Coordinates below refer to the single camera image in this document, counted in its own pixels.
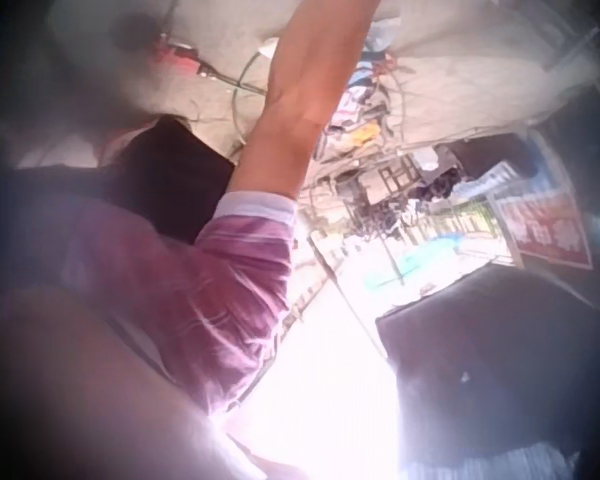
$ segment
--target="bare arm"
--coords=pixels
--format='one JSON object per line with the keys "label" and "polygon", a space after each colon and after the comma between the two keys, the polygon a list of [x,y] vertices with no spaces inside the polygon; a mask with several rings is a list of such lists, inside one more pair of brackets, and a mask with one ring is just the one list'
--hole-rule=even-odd
{"label": "bare arm", "polygon": [[297,198],[311,153],[359,59],[380,0],[304,0],[271,65],[265,108],[229,191]]}

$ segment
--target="cable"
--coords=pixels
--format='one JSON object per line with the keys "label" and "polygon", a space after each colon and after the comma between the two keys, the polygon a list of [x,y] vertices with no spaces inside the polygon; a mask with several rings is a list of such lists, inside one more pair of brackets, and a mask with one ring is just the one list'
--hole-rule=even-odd
{"label": "cable", "polygon": [[254,53],[253,56],[249,59],[249,61],[246,63],[246,65],[242,69],[242,73],[240,73],[240,76],[238,77],[237,85],[235,85],[233,88],[233,94],[231,95],[231,117],[233,119],[233,127],[236,129],[236,133],[238,134],[238,139],[240,140],[240,142],[243,145],[247,144],[247,139],[245,138],[244,134],[242,133],[242,130],[240,130],[240,126],[238,125],[238,108],[237,108],[237,104],[236,104],[237,99],[238,99],[238,90],[242,86],[242,81],[244,80],[244,77],[247,75],[247,71],[251,68],[253,63],[257,60],[257,58],[260,55],[261,54],[259,51]]}

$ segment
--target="sign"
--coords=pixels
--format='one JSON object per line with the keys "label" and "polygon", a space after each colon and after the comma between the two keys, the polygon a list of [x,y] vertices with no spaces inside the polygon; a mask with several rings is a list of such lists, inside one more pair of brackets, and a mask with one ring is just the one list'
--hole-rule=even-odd
{"label": "sign", "polygon": [[591,254],[573,195],[564,190],[497,201],[520,253],[550,263],[592,269]]}

